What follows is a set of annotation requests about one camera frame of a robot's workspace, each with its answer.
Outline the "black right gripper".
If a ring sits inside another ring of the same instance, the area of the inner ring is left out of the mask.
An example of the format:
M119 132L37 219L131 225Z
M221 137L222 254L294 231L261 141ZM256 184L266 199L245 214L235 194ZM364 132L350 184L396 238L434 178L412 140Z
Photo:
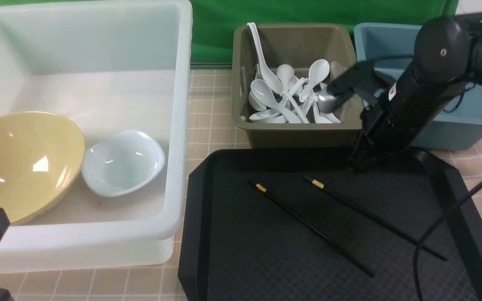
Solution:
M361 114L363 128L350 155L351 170L361 173L407 150L448 103L463 91L463 80L429 82L394 78L375 70L377 60L359 61L317 93L321 113L331 114L352 97L390 90Z

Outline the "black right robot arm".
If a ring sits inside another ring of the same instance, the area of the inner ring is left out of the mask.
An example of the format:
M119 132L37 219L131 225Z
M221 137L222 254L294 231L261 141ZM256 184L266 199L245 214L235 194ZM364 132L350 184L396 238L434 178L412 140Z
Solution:
M349 158L350 169L360 173L408 149L469 83L482 86L482 12L427 21L413 54L359 61L319 99L340 107L357 94L369 104Z

